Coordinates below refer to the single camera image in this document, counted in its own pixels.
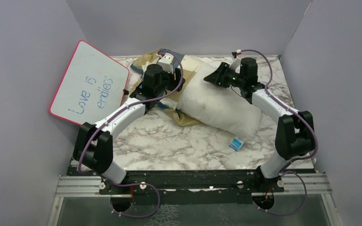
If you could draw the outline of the white pillow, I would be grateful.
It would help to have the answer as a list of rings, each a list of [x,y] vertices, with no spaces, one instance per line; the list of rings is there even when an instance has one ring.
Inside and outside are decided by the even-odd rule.
[[[230,88],[204,81],[216,67],[192,56],[185,56],[181,64],[186,84],[178,97],[177,109],[204,124],[230,132],[243,141],[253,139],[260,128],[261,110]]]

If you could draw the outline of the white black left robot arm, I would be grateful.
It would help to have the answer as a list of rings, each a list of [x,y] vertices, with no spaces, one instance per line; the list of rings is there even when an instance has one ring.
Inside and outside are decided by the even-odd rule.
[[[148,65],[140,84],[119,109],[94,124],[85,122],[80,126],[73,151],[73,159],[78,161],[77,169],[84,165],[110,180],[117,193],[126,192],[129,180],[126,170],[114,161],[113,141],[159,100],[181,91],[184,82],[181,65],[172,73],[159,64]]]

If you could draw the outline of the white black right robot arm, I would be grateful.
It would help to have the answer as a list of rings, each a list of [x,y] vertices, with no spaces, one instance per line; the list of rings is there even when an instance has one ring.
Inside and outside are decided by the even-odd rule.
[[[251,57],[235,57],[232,64],[222,62],[204,81],[222,88],[237,87],[241,96],[260,108],[276,124],[275,153],[254,172],[253,185],[266,191],[291,161],[316,147],[313,116],[285,105],[265,84],[258,81],[258,64]]]

